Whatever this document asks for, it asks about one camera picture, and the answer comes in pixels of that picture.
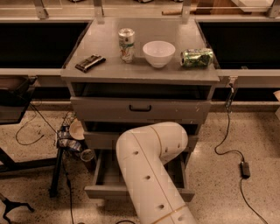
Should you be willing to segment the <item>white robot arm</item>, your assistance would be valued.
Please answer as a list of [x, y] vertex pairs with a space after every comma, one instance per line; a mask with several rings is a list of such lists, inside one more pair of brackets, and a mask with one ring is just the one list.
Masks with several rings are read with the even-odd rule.
[[140, 224], [197, 224], [164, 165], [187, 146], [185, 129], [160, 122], [122, 133], [116, 156]]

